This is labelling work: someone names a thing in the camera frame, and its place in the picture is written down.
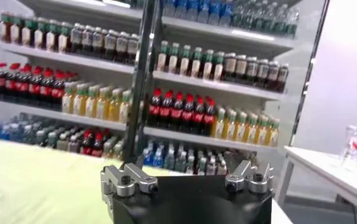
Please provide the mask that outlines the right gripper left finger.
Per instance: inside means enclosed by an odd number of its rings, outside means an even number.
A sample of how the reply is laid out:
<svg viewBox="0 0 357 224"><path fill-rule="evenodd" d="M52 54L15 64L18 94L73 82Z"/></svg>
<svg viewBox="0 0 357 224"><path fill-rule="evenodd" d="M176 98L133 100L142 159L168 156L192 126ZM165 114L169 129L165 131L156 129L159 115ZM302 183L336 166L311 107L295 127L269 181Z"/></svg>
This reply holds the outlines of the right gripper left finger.
<svg viewBox="0 0 357 224"><path fill-rule="evenodd" d="M136 186L148 195L158 191L158 179L147 175L133 163L125 164L123 170L116 166L105 166L100 179L103 195L116 193L119 197L132 197Z"/></svg>

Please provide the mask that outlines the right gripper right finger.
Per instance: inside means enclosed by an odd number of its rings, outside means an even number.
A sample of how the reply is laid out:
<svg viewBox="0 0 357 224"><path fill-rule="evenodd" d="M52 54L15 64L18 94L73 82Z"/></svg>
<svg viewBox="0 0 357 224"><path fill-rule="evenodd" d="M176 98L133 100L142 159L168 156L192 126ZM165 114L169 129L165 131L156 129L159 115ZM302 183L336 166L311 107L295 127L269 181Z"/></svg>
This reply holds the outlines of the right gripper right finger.
<svg viewBox="0 0 357 224"><path fill-rule="evenodd" d="M273 170L268 162L252 165L248 160L243 160L237 168L224 179L224 187L230 193L240 192L244 189L254 194L273 192Z"/></svg>

